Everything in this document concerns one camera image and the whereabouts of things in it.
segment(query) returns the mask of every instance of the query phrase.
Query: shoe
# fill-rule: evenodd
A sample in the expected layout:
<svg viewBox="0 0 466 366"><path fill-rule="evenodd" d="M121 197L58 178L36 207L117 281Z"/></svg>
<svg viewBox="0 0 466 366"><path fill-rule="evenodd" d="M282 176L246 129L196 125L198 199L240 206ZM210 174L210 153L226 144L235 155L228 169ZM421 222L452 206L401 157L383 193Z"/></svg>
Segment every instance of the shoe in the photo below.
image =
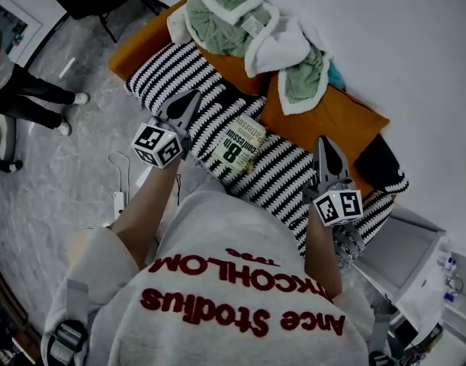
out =
<svg viewBox="0 0 466 366"><path fill-rule="evenodd" d="M86 93L80 92L75 94L75 100L73 101L73 104L87 104L89 99L90 97Z"/></svg>
<svg viewBox="0 0 466 366"><path fill-rule="evenodd" d="M70 133L72 132L72 127L70 126L68 122L65 122L64 120L62 120L62 123L59 124L58 126L58 130L63 136L69 136Z"/></svg>
<svg viewBox="0 0 466 366"><path fill-rule="evenodd" d="M9 166L9 173L19 171L22 168L22 161L16 160Z"/></svg>

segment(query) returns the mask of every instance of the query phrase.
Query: black shoe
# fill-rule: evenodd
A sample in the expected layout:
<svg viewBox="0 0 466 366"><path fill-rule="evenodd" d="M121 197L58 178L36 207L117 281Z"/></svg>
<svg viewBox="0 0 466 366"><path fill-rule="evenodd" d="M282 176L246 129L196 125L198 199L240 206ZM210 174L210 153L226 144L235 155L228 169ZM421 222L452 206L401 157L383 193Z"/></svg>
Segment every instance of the black shoe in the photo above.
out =
<svg viewBox="0 0 466 366"><path fill-rule="evenodd" d="M12 172L19 171L22 168L22 161L21 160L16 160L9 166L9 173L11 174Z"/></svg>

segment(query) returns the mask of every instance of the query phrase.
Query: white cable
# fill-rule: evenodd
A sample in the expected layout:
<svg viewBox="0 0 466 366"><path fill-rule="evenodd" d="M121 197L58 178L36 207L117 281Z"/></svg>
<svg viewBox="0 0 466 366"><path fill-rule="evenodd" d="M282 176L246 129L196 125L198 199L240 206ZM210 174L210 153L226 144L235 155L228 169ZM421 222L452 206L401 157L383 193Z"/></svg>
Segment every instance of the white cable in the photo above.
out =
<svg viewBox="0 0 466 366"><path fill-rule="evenodd" d="M129 171L130 171L130 160L129 160L129 157L127 157L126 155L124 155L123 153L121 152L116 152L116 151L112 151L111 153L108 154L108 161L114 166L117 168L117 171L119 172L119 192L123 192L123 176L121 174L121 169L119 168L119 166L115 163L115 162L112 162L111 160L111 154L112 153L116 153L117 155L121 155L123 157L126 158L127 160L127 194L126 194L126 205L129 204L129 195L130 195L130 183L129 183Z"/></svg>

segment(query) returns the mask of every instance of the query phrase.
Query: black and white striped fabric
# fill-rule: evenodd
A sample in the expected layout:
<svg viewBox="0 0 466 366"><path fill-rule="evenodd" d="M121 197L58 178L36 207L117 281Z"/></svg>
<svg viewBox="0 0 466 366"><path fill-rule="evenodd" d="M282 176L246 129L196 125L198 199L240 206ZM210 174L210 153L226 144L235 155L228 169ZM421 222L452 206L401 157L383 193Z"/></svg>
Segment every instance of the black and white striped fabric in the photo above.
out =
<svg viewBox="0 0 466 366"><path fill-rule="evenodd" d="M276 216L293 232L299 253L305 253L308 205L302 204L302 187L313 178L313 156L293 143L268 133L251 173L235 173L212 158L228 126L241 114L259 120L265 98L244 95L200 54L195 44L171 43L150 58L125 83L144 108L156 114L169 96L192 88L203 95L198 118L190 127L191 154L218 178L228 194L251 201ZM349 228L333 229L339 267L358 258L392 211L386 192L376 191L364 200L364 216L355 224L361 237Z"/></svg>

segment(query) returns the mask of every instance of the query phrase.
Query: gray floor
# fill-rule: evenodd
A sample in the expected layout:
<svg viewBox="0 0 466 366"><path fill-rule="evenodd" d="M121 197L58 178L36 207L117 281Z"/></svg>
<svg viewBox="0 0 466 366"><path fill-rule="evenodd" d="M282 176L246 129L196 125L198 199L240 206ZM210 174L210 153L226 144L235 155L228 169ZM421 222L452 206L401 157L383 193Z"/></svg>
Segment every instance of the gray floor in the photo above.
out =
<svg viewBox="0 0 466 366"><path fill-rule="evenodd" d="M108 21L120 44L152 17L133 0ZM48 82L91 96L87 105L66 110L73 127L69 137L19 120L16 158L24 168L0 176L0 269L38 329L66 271L66 248L75 233L114 218L118 174L108 163L108 153L117 150L130 157L131 181L146 168L131 152L130 141L149 113L127 96L123 82L108 70L116 49L96 18L70 18L29 69ZM75 63L59 79L72 57Z"/></svg>

